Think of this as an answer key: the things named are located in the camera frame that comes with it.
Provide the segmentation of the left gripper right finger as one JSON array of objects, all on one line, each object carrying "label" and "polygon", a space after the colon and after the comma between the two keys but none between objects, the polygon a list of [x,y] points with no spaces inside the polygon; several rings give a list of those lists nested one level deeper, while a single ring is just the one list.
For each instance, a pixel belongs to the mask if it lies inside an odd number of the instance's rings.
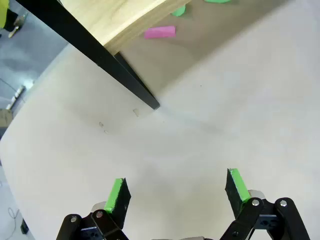
[{"label": "left gripper right finger", "polygon": [[265,230],[272,240],[309,240],[300,213],[291,198],[269,202],[261,191],[248,190],[238,169],[227,170],[225,191],[235,220],[222,240],[249,240]]}]

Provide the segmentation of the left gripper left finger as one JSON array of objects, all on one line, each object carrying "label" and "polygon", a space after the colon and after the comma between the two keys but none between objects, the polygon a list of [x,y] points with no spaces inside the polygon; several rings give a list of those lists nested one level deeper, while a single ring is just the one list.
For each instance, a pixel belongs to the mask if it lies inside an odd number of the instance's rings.
[{"label": "left gripper left finger", "polygon": [[86,217],[66,215],[58,240],[126,240],[123,232],[131,194],[125,178],[114,181],[107,201],[95,204]]}]

